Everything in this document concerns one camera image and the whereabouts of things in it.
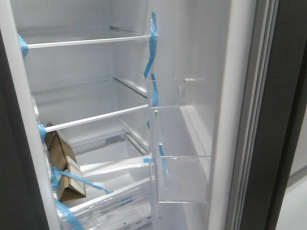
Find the dark grey fridge door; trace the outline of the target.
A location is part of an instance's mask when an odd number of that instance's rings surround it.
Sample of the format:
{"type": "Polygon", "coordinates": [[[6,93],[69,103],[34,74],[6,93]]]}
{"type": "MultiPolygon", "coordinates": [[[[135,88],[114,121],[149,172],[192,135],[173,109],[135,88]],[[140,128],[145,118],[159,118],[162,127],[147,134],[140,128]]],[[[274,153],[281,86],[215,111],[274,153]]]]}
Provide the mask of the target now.
{"type": "Polygon", "coordinates": [[[49,228],[4,43],[0,44],[0,228],[49,228]]]}
{"type": "Polygon", "coordinates": [[[156,80],[185,80],[183,105],[210,156],[206,203],[160,203],[154,230],[276,227],[307,105],[304,0],[156,0],[156,80]]]}

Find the blue tape on door bin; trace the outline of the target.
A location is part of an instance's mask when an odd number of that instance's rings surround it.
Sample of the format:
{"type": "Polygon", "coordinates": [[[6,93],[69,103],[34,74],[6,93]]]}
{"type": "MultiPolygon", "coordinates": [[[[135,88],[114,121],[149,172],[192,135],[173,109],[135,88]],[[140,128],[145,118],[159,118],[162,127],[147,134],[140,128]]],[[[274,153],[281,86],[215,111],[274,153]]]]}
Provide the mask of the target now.
{"type": "MultiPolygon", "coordinates": [[[[152,78],[152,83],[153,83],[153,92],[152,92],[152,102],[151,105],[153,107],[157,107],[158,106],[158,102],[159,102],[159,94],[158,94],[158,89],[157,89],[157,85],[156,85],[156,79],[155,79],[155,74],[151,73],[151,78],[152,78]]],[[[163,149],[163,143],[159,143],[159,154],[160,156],[164,156],[164,149],[163,149]]],[[[162,165],[162,171],[163,171],[163,175],[167,174],[167,166],[165,164],[165,159],[161,158],[161,165],[162,165]]]]}

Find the upper clear door bin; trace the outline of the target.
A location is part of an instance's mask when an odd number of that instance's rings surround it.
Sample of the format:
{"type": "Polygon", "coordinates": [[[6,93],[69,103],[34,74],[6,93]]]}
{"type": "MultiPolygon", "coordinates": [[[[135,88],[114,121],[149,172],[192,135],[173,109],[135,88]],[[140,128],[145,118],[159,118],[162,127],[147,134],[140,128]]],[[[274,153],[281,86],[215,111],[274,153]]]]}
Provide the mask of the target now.
{"type": "MultiPolygon", "coordinates": [[[[183,106],[186,104],[185,80],[156,80],[159,94],[158,106],[183,106]]],[[[152,102],[153,83],[147,82],[149,106],[152,102]]]]}

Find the clear door bin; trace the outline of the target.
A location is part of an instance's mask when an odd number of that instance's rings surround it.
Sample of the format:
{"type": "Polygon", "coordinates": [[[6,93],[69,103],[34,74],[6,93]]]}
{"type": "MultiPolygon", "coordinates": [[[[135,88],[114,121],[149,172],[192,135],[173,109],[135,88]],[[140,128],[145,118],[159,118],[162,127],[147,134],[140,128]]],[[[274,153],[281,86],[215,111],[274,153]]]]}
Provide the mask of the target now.
{"type": "Polygon", "coordinates": [[[206,203],[210,156],[182,106],[151,107],[153,178],[160,203],[206,203]]]}
{"type": "MultiPolygon", "coordinates": [[[[159,94],[158,106],[183,106],[186,104],[185,80],[156,80],[159,94]]],[[[149,106],[152,102],[153,83],[147,82],[149,106]]]]}

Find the lower clear door bin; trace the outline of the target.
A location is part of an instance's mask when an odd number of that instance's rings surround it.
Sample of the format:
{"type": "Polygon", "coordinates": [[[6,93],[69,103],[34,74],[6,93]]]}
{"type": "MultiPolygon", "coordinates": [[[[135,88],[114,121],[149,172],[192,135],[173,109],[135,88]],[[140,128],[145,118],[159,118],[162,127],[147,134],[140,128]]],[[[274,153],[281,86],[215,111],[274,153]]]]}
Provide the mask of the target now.
{"type": "Polygon", "coordinates": [[[210,156],[182,106],[151,107],[153,178],[160,203],[206,203],[210,156]]]}

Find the middle glass fridge shelf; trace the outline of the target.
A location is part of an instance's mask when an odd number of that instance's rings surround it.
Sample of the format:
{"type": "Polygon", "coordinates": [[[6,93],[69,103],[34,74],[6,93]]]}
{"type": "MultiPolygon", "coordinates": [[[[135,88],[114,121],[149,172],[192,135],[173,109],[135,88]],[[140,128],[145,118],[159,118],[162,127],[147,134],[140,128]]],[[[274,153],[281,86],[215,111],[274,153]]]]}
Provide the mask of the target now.
{"type": "Polygon", "coordinates": [[[118,80],[34,93],[41,124],[51,132],[146,108],[147,99],[118,80]]]}

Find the glass fridge shelf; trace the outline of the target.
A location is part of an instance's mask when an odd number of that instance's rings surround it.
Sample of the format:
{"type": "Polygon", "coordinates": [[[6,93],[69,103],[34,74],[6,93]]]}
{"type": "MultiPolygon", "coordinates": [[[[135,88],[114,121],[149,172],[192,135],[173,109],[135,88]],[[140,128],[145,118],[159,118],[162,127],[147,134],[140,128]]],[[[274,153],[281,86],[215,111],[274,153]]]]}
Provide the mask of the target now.
{"type": "Polygon", "coordinates": [[[149,34],[117,27],[49,32],[20,32],[29,49],[147,40],[149,34]]]}
{"type": "Polygon", "coordinates": [[[41,124],[51,132],[146,108],[147,99],[118,80],[34,93],[41,124]]]}

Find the upper glass fridge shelf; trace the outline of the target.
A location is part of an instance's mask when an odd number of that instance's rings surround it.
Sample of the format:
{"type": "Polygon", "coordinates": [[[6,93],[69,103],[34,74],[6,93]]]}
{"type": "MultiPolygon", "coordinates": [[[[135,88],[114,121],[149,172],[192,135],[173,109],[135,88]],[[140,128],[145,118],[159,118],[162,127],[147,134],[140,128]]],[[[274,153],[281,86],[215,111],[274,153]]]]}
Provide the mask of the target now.
{"type": "Polygon", "coordinates": [[[29,49],[147,40],[149,34],[117,27],[49,32],[20,32],[29,49]]]}

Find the clear crisper drawer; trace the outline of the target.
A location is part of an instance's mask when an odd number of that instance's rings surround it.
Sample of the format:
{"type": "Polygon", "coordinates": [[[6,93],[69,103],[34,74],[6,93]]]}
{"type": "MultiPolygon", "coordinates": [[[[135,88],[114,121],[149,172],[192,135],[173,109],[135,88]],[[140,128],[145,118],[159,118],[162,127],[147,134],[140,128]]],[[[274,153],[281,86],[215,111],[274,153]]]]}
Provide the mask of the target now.
{"type": "Polygon", "coordinates": [[[151,229],[148,152],[129,134],[71,140],[86,185],[86,197],[65,206],[85,230],[151,229]]]}

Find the blue tape on upper shelf right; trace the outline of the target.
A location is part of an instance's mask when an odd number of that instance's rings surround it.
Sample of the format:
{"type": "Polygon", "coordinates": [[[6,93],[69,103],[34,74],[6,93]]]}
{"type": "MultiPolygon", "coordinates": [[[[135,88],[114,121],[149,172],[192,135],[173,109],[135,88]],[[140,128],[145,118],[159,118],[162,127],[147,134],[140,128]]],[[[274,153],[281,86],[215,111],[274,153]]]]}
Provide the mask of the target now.
{"type": "Polygon", "coordinates": [[[152,19],[151,19],[151,32],[150,32],[150,38],[149,38],[149,60],[146,65],[146,68],[144,70],[144,77],[147,79],[150,70],[152,68],[152,65],[154,63],[154,59],[156,56],[156,50],[157,50],[157,37],[158,37],[158,32],[157,32],[157,24],[156,24],[156,14],[152,12],[152,19]]]}

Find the blue tape on shelf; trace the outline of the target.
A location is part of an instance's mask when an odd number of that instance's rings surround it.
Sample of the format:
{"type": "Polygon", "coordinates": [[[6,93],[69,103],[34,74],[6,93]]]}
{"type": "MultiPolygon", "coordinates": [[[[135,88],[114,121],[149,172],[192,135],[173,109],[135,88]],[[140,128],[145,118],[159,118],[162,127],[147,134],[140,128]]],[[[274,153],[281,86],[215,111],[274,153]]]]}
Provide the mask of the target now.
{"type": "Polygon", "coordinates": [[[25,40],[21,37],[20,34],[18,35],[18,39],[19,39],[19,44],[20,44],[20,49],[21,49],[21,53],[22,53],[22,57],[25,58],[28,55],[28,44],[25,42],[25,40]]]}
{"type": "Polygon", "coordinates": [[[158,32],[157,32],[157,24],[156,24],[156,14],[152,12],[152,19],[151,19],[151,32],[150,32],[150,38],[149,38],[149,60],[146,65],[146,68],[144,70],[144,77],[147,79],[150,70],[152,68],[152,65],[154,63],[154,59],[156,56],[156,50],[157,50],[157,37],[158,37],[158,32]]]}
{"type": "Polygon", "coordinates": [[[39,129],[41,141],[44,142],[45,138],[46,138],[47,131],[41,123],[38,123],[38,129],[39,129]]]}

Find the brown cardboard box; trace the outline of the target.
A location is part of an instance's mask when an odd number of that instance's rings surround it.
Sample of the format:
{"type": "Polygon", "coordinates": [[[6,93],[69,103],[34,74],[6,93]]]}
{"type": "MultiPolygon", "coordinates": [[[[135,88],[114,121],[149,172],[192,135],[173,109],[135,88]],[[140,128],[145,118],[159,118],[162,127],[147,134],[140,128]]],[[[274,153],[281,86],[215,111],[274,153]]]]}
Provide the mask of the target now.
{"type": "MultiPolygon", "coordinates": [[[[49,151],[51,166],[55,166],[58,171],[69,172],[83,178],[71,146],[58,131],[48,132],[45,143],[49,151]]],[[[61,175],[58,176],[58,179],[59,187],[55,191],[60,202],[67,203],[86,197],[84,183],[61,175]]]]}

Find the blue tape on middle shelf left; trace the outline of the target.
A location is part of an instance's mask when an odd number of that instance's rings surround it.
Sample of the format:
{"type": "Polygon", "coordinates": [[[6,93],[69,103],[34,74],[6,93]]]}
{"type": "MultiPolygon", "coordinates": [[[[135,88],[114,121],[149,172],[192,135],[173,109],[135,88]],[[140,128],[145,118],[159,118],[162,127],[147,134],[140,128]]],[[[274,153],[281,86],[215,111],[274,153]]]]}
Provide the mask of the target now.
{"type": "Polygon", "coordinates": [[[45,138],[46,138],[47,131],[41,123],[38,123],[38,129],[39,129],[41,141],[44,142],[45,138]]]}

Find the blue tape across cardboard box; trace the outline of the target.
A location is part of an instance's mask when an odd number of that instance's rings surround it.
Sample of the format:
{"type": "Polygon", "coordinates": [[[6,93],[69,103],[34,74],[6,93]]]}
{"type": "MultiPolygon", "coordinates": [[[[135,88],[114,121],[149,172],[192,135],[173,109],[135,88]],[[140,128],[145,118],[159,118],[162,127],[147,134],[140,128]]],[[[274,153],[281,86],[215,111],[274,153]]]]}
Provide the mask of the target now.
{"type": "Polygon", "coordinates": [[[53,189],[58,189],[58,187],[59,187],[59,179],[58,179],[59,175],[66,176],[66,177],[72,178],[74,180],[80,181],[80,182],[82,182],[84,184],[90,185],[91,187],[93,187],[95,189],[103,190],[103,191],[106,192],[106,194],[110,194],[110,193],[113,192],[113,191],[109,191],[109,190],[105,189],[104,187],[95,185],[92,182],[90,182],[88,180],[85,180],[85,179],[83,179],[83,178],[81,178],[79,176],[76,176],[75,174],[72,174],[70,172],[58,171],[55,166],[51,167],[51,182],[52,182],[52,188],[53,189]]]}

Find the blue tape on drawer bottom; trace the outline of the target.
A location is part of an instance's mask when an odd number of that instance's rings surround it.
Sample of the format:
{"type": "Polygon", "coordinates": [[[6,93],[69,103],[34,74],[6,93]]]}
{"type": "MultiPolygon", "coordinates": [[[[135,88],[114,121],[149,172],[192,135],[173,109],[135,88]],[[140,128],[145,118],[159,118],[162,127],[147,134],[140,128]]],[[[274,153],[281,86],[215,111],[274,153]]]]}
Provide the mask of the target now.
{"type": "Polygon", "coordinates": [[[84,230],[81,223],[78,221],[78,219],[73,215],[73,213],[60,201],[57,199],[54,199],[57,209],[60,211],[62,216],[68,221],[70,226],[74,230],[84,230]]]}

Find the blue tape on upper shelf left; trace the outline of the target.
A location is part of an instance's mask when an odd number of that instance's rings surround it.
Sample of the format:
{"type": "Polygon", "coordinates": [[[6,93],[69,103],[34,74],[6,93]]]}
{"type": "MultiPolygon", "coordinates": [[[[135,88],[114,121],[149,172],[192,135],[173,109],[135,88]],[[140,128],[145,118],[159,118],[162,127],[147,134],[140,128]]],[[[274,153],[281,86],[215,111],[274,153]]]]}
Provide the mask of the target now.
{"type": "Polygon", "coordinates": [[[20,34],[18,35],[18,39],[19,39],[19,44],[20,44],[20,49],[21,49],[21,53],[22,53],[22,57],[25,58],[28,55],[28,44],[25,42],[25,40],[21,37],[20,34]]]}

